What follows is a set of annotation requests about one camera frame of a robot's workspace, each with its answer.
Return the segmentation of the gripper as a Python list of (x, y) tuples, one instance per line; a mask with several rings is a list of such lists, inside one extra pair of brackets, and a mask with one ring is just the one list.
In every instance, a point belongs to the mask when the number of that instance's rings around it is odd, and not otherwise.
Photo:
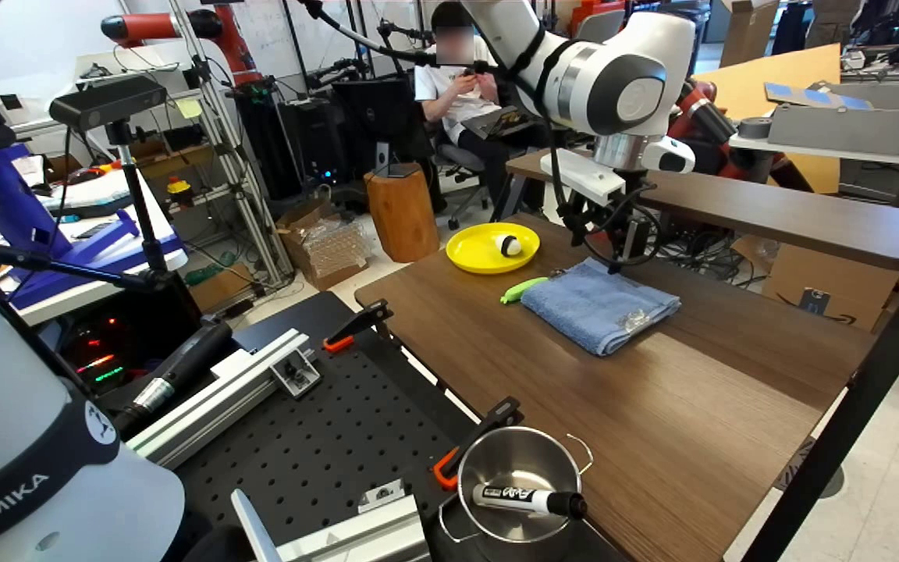
[[(624, 172), (620, 174), (624, 178), (624, 191), (610, 197), (606, 206), (607, 214), (604, 224), (614, 224), (621, 215), (624, 215), (638, 201), (639, 196), (647, 190), (654, 188), (647, 180), (646, 171)], [(622, 268), (631, 261), (631, 265), (638, 265), (650, 259), (650, 242), (652, 237), (652, 221), (649, 219), (622, 220), (609, 231), (611, 245), (610, 274), (618, 274)]]

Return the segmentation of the blue towel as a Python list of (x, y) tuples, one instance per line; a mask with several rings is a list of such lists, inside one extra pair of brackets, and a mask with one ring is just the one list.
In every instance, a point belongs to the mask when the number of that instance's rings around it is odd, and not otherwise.
[[(522, 295), (522, 305), (592, 355), (607, 357), (660, 321), (677, 313), (681, 299), (621, 274), (610, 274), (593, 259), (564, 269)], [(617, 321), (643, 309), (652, 317), (644, 329), (628, 333)]]

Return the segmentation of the green plastic toy vegetable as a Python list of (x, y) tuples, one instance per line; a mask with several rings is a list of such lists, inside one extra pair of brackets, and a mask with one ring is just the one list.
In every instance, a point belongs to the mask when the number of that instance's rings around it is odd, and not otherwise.
[(499, 302), (501, 304), (507, 305), (521, 301), (522, 295), (524, 295), (525, 292), (527, 292), (532, 287), (535, 287), (536, 285), (545, 283), (546, 281), (549, 281), (549, 277), (540, 276), (515, 284), (510, 288), (507, 288), (506, 291), (503, 292), (503, 295), (499, 298)]

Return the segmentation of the brown wooden table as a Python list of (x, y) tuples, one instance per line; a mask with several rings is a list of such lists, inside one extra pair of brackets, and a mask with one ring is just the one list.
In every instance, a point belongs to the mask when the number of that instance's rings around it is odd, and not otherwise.
[(899, 208), (696, 173), (647, 179), (647, 208), (899, 271)]

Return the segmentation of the office chair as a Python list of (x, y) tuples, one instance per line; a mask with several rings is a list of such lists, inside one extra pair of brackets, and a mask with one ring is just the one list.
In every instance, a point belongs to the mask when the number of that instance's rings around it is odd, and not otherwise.
[(432, 146), (434, 146), (434, 164), (438, 168), (447, 168), (443, 172), (446, 178), (453, 179), (456, 183), (474, 181), (467, 189), (457, 191), (457, 194), (461, 194), (463, 199), (460, 200), (459, 204), (452, 210), (452, 213), (449, 214), (449, 219), (447, 219), (447, 228), (452, 232), (456, 232), (460, 230), (461, 218), (468, 213), (468, 210), (475, 203), (478, 203), (481, 206), (481, 210), (485, 211), (492, 207), (488, 183), (485, 181), (484, 163), (474, 154), (450, 143), (449, 139), (442, 133), (432, 138)]

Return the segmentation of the large cardboard sheet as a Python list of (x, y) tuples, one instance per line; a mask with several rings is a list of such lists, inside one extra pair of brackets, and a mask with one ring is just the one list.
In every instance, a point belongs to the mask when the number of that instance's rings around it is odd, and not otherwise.
[[(734, 119), (763, 116), (775, 107), (773, 102), (765, 99), (765, 82), (800, 89), (819, 81), (837, 84), (840, 82), (841, 52), (840, 44), (829, 44), (742, 62), (696, 74), (695, 78), (717, 86), (715, 103), (727, 108), (727, 116)], [(835, 194), (839, 191), (838, 158), (790, 152), (786, 156), (814, 192)]]

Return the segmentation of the person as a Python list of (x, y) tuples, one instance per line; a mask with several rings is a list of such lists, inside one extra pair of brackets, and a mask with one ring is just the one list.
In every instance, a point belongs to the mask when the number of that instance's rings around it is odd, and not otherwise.
[(428, 52), (445, 57), (449, 66), (414, 69), (415, 100), (429, 123), (439, 123), (454, 146), (474, 154), (485, 168), (485, 181), (495, 203), (507, 186), (506, 163), (517, 151), (543, 149), (549, 135), (542, 126), (481, 137), (465, 121), (502, 109), (502, 94), (495, 75), (478, 73), (461, 62), (486, 61), (495, 65), (488, 43), (478, 35), (470, 13), (460, 0), (445, 0), (431, 15), (434, 45)]

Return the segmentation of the stack of cardboard boxes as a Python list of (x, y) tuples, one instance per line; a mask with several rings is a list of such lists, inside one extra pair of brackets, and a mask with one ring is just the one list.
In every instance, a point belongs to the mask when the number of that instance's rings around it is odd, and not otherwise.
[[(720, 67), (764, 56), (771, 29), (773, 54), (849, 42), (851, 26), (866, 0), (717, 0), (729, 13)], [(779, 6), (802, 10), (798, 20), (775, 22)]]

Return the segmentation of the grey box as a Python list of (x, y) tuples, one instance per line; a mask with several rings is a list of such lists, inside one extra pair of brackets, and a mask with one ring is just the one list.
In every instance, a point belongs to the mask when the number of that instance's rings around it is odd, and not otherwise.
[(770, 143), (899, 156), (899, 82), (810, 88), (766, 82), (764, 92), (776, 103)]

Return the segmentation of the black orange clamp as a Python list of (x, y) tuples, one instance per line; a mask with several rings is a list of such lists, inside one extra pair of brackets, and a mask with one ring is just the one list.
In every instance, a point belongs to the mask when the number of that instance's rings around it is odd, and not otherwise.
[(452, 491), (459, 482), (459, 470), (463, 465), (464, 455), (471, 450), (477, 441), (491, 431), (517, 425), (524, 420), (520, 413), (521, 403), (517, 398), (506, 397), (489, 409), (481, 421), (474, 427), (459, 445), (446, 452), (431, 471), (436, 483), (443, 491)]
[(360, 333), (376, 331), (379, 337), (396, 341), (388, 328), (388, 319), (393, 317), (386, 299), (379, 299), (365, 305), (359, 312), (346, 320), (336, 331), (322, 341), (322, 349), (329, 354), (338, 354), (351, 348)]

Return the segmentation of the cardboard box with bubble wrap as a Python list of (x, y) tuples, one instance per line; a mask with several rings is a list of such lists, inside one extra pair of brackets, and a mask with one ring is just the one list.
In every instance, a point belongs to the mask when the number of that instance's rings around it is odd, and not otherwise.
[(292, 263), (318, 291), (368, 269), (371, 252), (363, 229), (328, 200), (297, 204), (279, 217), (275, 230)]

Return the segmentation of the white table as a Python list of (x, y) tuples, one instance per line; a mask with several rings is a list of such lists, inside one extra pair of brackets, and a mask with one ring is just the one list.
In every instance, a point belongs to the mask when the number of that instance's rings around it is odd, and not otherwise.
[[(164, 215), (164, 207), (157, 202), (155, 196), (147, 188), (147, 182), (143, 175), (138, 173), (138, 181), (143, 195), (146, 197), (147, 213), (149, 214), (155, 235), (162, 242), (165, 257), (165, 265), (168, 270), (176, 271), (188, 262), (182, 240), (178, 237), (170, 221)], [(68, 195), (83, 194), (100, 195), (115, 194), (127, 190), (127, 181), (121, 170), (113, 170), (95, 180), (70, 186)], [(140, 249), (140, 239), (130, 236), (122, 237), (118, 242), (100, 253), (102, 260), (120, 260), (125, 264), (125, 270), (131, 274), (143, 272), (147, 268), (147, 260)], [(110, 283), (76, 278), (74, 276), (61, 276), (61, 285), (64, 291), (56, 291), (51, 288), (46, 297), (33, 295), (32, 286), (46, 277), (44, 272), (39, 273), (36, 279), (31, 280), (21, 294), (10, 301), (10, 304), (18, 311), (25, 323), (36, 325), (67, 312), (74, 311), (83, 306), (100, 301), (121, 291)]]

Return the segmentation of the blue plastic machine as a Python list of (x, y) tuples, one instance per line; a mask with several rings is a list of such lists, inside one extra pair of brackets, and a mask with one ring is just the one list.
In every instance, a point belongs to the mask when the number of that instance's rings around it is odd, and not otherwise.
[(26, 153), (18, 144), (0, 149), (0, 234), (7, 242), (0, 244), (0, 309), (13, 310), (23, 286), (42, 272), (124, 290), (157, 291), (172, 283), (175, 273), (165, 260), (171, 243), (157, 236), (128, 147), (120, 149), (119, 168), (104, 176), (123, 175), (134, 214), (118, 210), (113, 223), (78, 244), (63, 236), (57, 218), (14, 166)]

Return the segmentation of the aluminium frame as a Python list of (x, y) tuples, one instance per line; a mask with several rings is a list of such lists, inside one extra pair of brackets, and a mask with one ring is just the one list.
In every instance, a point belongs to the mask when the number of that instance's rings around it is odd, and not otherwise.
[(232, 118), (232, 111), (226, 104), (225, 93), (229, 92), (229, 88), (221, 85), (211, 67), (200, 39), (190, 25), (188, 11), (179, 0), (167, 1), (172, 27), (184, 41), (190, 63), (199, 75), (202, 125), (227, 177), (229, 195), (243, 218), (254, 249), (259, 252), (265, 284), (270, 289), (282, 289), (295, 279), (295, 269), (275, 231), (275, 223), (265, 203), (257, 175), (243, 150), (243, 139), (236, 130), (236, 120)]

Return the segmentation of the aluminium profile rail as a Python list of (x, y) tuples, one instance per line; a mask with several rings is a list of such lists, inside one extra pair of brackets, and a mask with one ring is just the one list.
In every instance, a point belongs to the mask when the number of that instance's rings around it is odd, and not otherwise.
[(168, 469), (207, 446), (271, 397), (303, 398), (321, 380), (308, 335), (290, 329), (257, 351), (240, 350), (213, 369), (215, 381), (128, 442)]
[(242, 490), (229, 498), (257, 562), (432, 562), (417, 502), (402, 478), (364, 492), (353, 518), (281, 546)]

